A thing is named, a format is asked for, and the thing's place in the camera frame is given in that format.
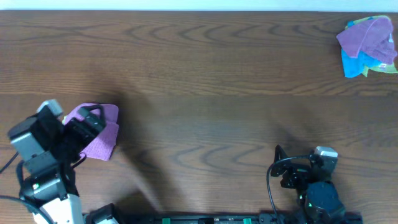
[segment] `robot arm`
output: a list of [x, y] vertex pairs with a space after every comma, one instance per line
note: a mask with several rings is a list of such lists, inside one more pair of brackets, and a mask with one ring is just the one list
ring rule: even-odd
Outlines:
[[[90, 113], [95, 109], [101, 111], [99, 117]], [[30, 173], [22, 181], [19, 197], [57, 223], [84, 223], [72, 164], [78, 162], [80, 152], [106, 126], [102, 106], [82, 107], [78, 112], [84, 117], [82, 121], [73, 118], [63, 125], [57, 119], [62, 114], [60, 105], [48, 100], [35, 115], [8, 132]], [[34, 214], [34, 219], [47, 223], [39, 214]]]
[[[90, 111], [100, 110], [97, 117]], [[37, 113], [14, 126], [8, 136], [23, 158], [30, 177], [23, 179], [22, 166], [17, 176], [21, 183], [19, 197], [43, 211], [54, 223], [65, 224], [362, 224], [360, 215], [347, 215], [338, 198], [331, 174], [338, 153], [318, 146], [309, 156], [310, 165], [295, 164], [278, 145], [271, 176], [282, 175], [283, 188], [297, 191], [300, 207], [290, 215], [276, 218], [271, 213], [259, 215], [148, 215], [121, 217], [113, 204], [89, 215], [82, 215], [75, 185], [73, 163], [79, 164], [80, 152], [105, 128], [102, 106], [82, 107], [82, 120], [73, 118], [63, 125], [57, 118], [62, 109], [56, 100], [45, 101]], [[47, 223], [34, 213], [36, 223]]]

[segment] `table surface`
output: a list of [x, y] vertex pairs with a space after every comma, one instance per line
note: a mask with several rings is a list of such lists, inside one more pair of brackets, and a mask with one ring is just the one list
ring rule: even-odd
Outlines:
[[[345, 78], [335, 38], [372, 15], [0, 12], [0, 164], [15, 153], [7, 131], [42, 101], [56, 98], [66, 113], [113, 103], [111, 160], [76, 169], [84, 212], [111, 202], [134, 213], [270, 210], [276, 144], [291, 156], [323, 145], [340, 153], [333, 180], [347, 210], [398, 222], [398, 79]], [[0, 175], [0, 194], [18, 194], [16, 164]], [[297, 208], [279, 181], [275, 204]], [[23, 206], [0, 203], [2, 223], [32, 223]]]

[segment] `pile of cloths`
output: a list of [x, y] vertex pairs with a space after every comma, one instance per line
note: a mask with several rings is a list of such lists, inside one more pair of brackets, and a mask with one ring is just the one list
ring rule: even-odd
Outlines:
[[368, 70], [398, 73], [394, 65], [397, 52], [392, 39], [392, 22], [387, 16], [372, 16], [349, 21], [337, 35], [341, 45], [344, 75], [354, 78], [368, 76]]

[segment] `crumpled cloth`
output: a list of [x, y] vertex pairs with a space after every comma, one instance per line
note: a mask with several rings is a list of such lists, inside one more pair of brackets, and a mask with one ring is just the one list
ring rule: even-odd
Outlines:
[[390, 65], [397, 56], [392, 30], [393, 26], [388, 18], [378, 17], [357, 23], [336, 37], [349, 57], [358, 58], [359, 51], [362, 51]]
[[[347, 23], [347, 26], [345, 27], [345, 29], [348, 29], [348, 28], [352, 27], [352, 26], [355, 25], [355, 24], [359, 24], [360, 22], [364, 22], [364, 21], [371, 20], [371, 19], [377, 19], [377, 18], [380, 18], [380, 17], [384, 17], [384, 18], [387, 18], [387, 19], [390, 20], [390, 18], [389, 18], [388, 16], [385, 16], [385, 15], [381, 15], [381, 16], [370, 16], [370, 17], [365, 17], [365, 18], [358, 19], [358, 20], [355, 20], [355, 21], [349, 21], [349, 22]], [[364, 68], [364, 70], [362, 71], [362, 74], [363, 74], [365, 77], [368, 77], [368, 71], [369, 71], [369, 69], [370, 69], [370, 70], [373, 70], [373, 71], [375, 71], [375, 72], [382, 72], [382, 73], [390, 73], [390, 74], [398, 73], [398, 71], [397, 71], [396, 66], [394, 65], [394, 63], [392, 63], [392, 64], [390, 64], [390, 65], [388, 65], [388, 64], [386, 64], [386, 63], [380, 63], [379, 65], [376, 65], [376, 66], [374, 66], [374, 67], [368, 67], [367, 65], [365, 65], [365, 68]]]

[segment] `wood grain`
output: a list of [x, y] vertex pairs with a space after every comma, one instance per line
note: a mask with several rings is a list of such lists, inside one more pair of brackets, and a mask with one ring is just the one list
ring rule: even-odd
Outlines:
[[[398, 222], [398, 79], [344, 78], [335, 39], [366, 16], [2, 11], [0, 164], [15, 152], [7, 131], [42, 101], [66, 113], [114, 103], [112, 159], [76, 170], [85, 212], [111, 202], [134, 213], [269, 210], [275, 145], [292, 156], [325, 145], [340, 153], [333, 178], [347, 210]], [[15, 166], [0, 194], [18, 194]], [[295, 192], [271, 184], [278, 208], [294, 209]], [[22, 206], [0, 204], [1, 222], [32, 222]]]

